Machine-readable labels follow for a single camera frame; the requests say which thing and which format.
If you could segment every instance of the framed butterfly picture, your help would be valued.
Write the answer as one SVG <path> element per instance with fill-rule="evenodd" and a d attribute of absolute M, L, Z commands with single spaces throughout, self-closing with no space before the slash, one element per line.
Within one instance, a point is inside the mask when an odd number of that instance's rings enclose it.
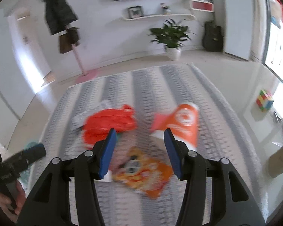
<path fill-rule="evenodd" d="M 130 19 L 144 16 L 144 12 L 141 6 L 129 7 L 128 14 Z"/>

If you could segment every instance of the hand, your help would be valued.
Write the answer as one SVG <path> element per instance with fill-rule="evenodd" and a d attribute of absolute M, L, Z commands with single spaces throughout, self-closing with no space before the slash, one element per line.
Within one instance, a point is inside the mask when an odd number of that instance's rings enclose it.
<path fill-rule="evenodd" d="M 6 195 L 0 193 L 0 207 L 3 210 L 3 212 L 6 214 L 6 216 L 9 217 L 10 220 L 12 220 L 13 222 L 17 222 L 18 219 L 18 215 L 21 212 L 21 209 L 26 201 L 26 197 L 25 197 L 25 191 L 21 185 L 21 183 L 17 180 L 17 190 L 18 190 L 18 195 L 17 195 L 17 199 L 16 199 L 16 205 L 17 208 L 15 209 L 15 214 L 10 212 L 10 210 L 8 209 L 8 205 L 11 204 L 11 200 L 10 198 L 8 198 Z"/>

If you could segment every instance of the potted plant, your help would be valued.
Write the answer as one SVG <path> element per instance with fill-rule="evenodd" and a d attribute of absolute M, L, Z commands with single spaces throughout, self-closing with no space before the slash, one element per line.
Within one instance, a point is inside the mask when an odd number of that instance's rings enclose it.
<path fill-rule="evenodd" d="M 181 26 L 181 21 L 176 23 L 173 19 L 165 20 L 166 24 L 162 28 L 151 28 L 152 36 L 155 39 L 150 42 L 163 43 L 165 45 L 165 51 L 170 60 L 178 60 L 181 55 L 181 47 L 183 41 L 191 40 L 187 33 L 189 31 L 188 26 Z"/>

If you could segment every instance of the glossy floor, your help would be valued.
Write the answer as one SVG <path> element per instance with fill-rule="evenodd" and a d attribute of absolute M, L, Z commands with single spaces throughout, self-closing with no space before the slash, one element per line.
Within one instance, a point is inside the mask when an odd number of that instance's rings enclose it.
<path fill-rule="evenodd" d="M 180 60 L 170 61 L 165 55 L 148 56 L 108 65 L 99 69 L 98 77 L 136 70 L 145 67 L 194 63 L 222 92 L 245 125 L 263 165 L 263 173 L 269 184 L 269 211 L 272 212 L 283 199 L 283 174 L 271 179 L 266 173 L 268 157 L 283 144 L 281 124 L 276 123 L 273 111 L 261 113 L 254 105 L 260 89 L 273 91 L 278 86 L 277 78 L 261 63 L 240 61 L 222 53 L 202 50 L 184 51 Z M 44 126 L 65 90 L 75 83 L 75 77 L 63 82 L 54 81 L 42 88 L 17 124 L 7 151 L 14 154 L 30 141 L 38 141 Z"/>

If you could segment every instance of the beige cylinder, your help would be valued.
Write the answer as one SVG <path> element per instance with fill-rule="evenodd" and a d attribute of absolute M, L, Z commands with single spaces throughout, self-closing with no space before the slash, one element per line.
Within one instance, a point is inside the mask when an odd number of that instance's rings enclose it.
<path fill-rule="evenodd" d="M 269 158 L 268 172 L 271 177 L 276 177 L 283 173 L 283 147 Z"/>

